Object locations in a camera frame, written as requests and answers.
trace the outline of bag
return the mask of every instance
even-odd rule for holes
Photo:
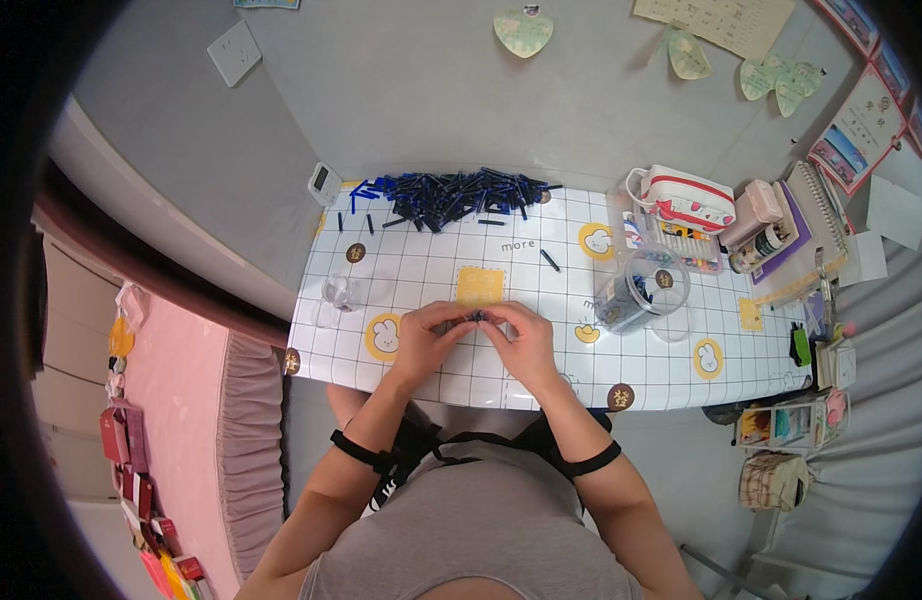
[[[761,452],[744,461],[738,500],[746,509],[788,513],[803,502],[809,479],[803,456]]]
[[[640,193],[631,178],[641,175]],[[635,203],[661,221],[718,234],[734,222],[734,191],[725,185],[656,164],[632,169],[624,186]]]

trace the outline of pile of ink cartridges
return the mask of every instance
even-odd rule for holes
[[[405,173],[365,180],[351,191],[351,207],[357,198],[376,199],[384,195],[394,203],[392,212],[400,217],[384,227],[411,221],[418,231],[427,226],[438,233],[448,223],[468,214],[516,215],[527,220],[525,209],[540,203],[544,192],[559,188],[524,174],[507,174],[482,167],[476,173]],[[482,221],[504,225],[503,221]]]

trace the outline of gray t-shirt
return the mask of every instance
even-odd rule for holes
[[[642,600],[634,576],[581,521],[574,486],[537,454],[483,441],[442,446],[381,509],[345,530],[300,598],[413,599],[463,577],[524,598]]]

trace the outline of purple book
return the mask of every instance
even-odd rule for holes
[[[801,209],[798,207],[798,203],[794,201],[794,197],[791,196],[791,190],[787,189],[787,183],[778,181],[778,184],[780,184],[780,189],[784,192],[784,197],[787,198],[787,206],[791,209],[791,218],[794,220],[794,227],[798,229],[798,239],[794,240],[790,246],[765,260],[760,265],[760,270],[755,269],[756,274],[751,274],[751,282],[754,283],[761,282],[764,278],[777,270],[788,257],[797,252],[798,248],[806,244],[807,240],[811,239],[811,230],[807,227],[807,223],[804,222],[804,218],[801,216]]]

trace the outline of yellow square print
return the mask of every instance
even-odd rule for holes
[[[468,308],[496,305],[504,299],[504,272],[499,269],[461,267],[457,303]]]
[[[737,310],[741,313],[741,328],[745,331],[761,331],[764,323],[760,318],[760,307],[749,297],[737,299]]]

